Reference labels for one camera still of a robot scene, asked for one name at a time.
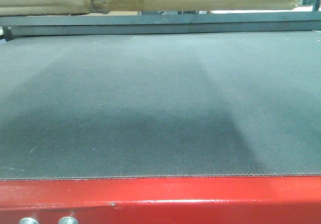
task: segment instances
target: conveyor belt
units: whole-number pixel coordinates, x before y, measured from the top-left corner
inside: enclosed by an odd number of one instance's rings
[[[317,32],[0,45],[0,179],[321,174]]]

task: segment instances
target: red frame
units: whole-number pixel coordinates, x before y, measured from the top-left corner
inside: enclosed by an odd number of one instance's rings
[[[0,222],[320,223],[321,176],[0,181]]]

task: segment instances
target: gray conveyor belt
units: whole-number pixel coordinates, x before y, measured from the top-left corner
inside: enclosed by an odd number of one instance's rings
[[[0,45],[0,179],[321,174],[318,32]]]

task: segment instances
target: red metal frame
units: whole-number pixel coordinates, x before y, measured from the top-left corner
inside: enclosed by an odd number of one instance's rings
[[[0,222],[320,223],[321,176],[0,181]]]

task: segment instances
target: metal bolt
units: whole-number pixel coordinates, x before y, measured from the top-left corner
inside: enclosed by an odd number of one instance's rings
[[[19,224],[39,224],[35,219],[33,218],[23,218],[20,220]]]
[[[78,221],[73,217],[63,217],[60,219],[58,224],[78,224]]]

